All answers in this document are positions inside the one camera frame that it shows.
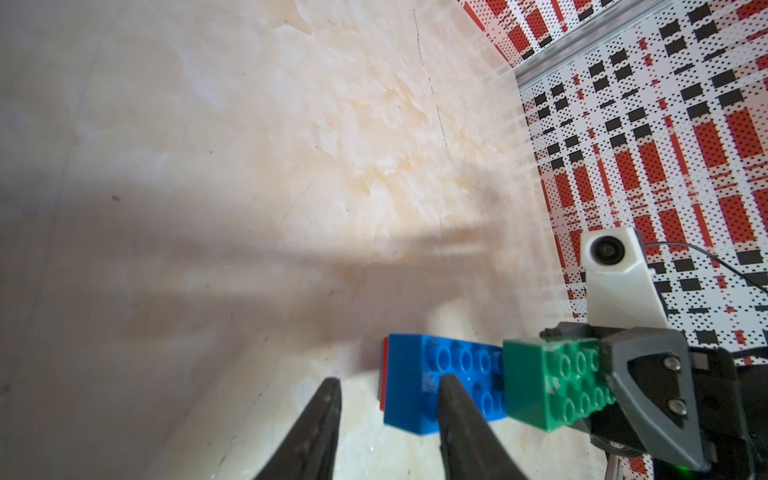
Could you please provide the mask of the blue long lego brick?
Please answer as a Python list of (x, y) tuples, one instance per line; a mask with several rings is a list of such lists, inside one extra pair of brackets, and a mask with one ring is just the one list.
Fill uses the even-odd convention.
[(416, 435), (439, 431), (440, 378), (455, 375), (489, 422), (507, 416), (503, 350), (424, 334), (390, 334), (386, 425)]

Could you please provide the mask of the red lego brick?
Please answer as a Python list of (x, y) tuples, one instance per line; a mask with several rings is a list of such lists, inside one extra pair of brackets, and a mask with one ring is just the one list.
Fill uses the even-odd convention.
[(389, 347), (389, 337), (386, 336), (381, 342), (380, 375), (379, 375), (379, 382), (378, 382), (379, 409), (382, 412), (386, 410), (388, 347)]

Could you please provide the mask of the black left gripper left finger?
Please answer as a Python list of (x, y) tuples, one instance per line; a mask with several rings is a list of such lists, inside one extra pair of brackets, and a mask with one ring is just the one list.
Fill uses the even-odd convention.
[(341, 382), (328, 377), (255, 479), (332, 479), (341, 411)]

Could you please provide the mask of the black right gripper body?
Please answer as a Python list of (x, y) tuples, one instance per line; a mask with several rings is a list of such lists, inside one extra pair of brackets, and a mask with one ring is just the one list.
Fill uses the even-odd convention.
[(689, 349), (688, 369), (671, 353), (645, 355), (628, 362), (629, 377), (673, 425), (692, 423), (696, 404), (698, 431), (709, 469), (675, 465), (668, 455), (651, 458), (656, 479), (765, 479), (767, 477), (767, 348), (737, 352)]

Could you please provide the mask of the green lego brick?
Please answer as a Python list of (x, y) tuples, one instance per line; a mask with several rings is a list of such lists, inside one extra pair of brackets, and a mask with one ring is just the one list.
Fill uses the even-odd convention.
[(552, 432), (616, 403), (593, 338), (503, 342), (507, 416)]

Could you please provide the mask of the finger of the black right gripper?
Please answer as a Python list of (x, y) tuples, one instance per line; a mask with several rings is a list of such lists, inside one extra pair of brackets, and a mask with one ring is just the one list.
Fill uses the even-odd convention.
[(616, 403), (576, 421), (575, 430), (676, 467), (711, 469), (699, 426), (689, 347), (681, 332), (561, 322), (540, 337), (547, 342), (598, 341), (602, 376)]

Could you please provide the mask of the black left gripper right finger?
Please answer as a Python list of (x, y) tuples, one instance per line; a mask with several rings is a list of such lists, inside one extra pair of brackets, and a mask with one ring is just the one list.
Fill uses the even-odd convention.
[(455, 375), (440, 378), (437, 415), (446, 479), (526, 479)]

